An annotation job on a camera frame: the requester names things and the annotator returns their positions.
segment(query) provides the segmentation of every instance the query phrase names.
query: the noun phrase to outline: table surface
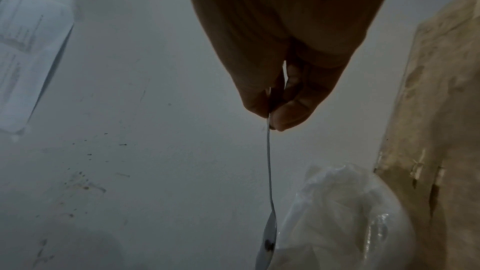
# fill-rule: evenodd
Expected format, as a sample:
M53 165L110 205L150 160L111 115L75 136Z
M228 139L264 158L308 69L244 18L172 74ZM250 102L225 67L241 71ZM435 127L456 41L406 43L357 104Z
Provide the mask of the table surface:
M0 134L1 269L251 269L266 122L242 108L190 0L55 0L75 26L18 142ZM387 0L335 92L272 135L285 217L309 164L371 168L417 24Z

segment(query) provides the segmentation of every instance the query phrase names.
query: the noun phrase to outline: white plastic bag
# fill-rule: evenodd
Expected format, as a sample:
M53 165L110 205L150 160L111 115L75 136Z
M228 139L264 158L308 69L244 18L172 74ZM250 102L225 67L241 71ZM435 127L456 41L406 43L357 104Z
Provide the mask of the white plastic bag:
M372 172L347 164L307 180L269 269L403 270L414 250L414 230L393 192Z

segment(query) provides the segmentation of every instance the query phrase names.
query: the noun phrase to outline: spoon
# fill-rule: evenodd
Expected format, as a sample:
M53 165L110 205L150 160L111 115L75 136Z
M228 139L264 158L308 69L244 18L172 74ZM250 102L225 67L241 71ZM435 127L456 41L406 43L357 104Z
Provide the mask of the spoon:
M255 270L267 270L272 261L277 241L277 215L272 197L272 167L270 164L270 115L266 120L266 159L268 163L268 186L270 190L271 213L263 230L263 240L256 255Z

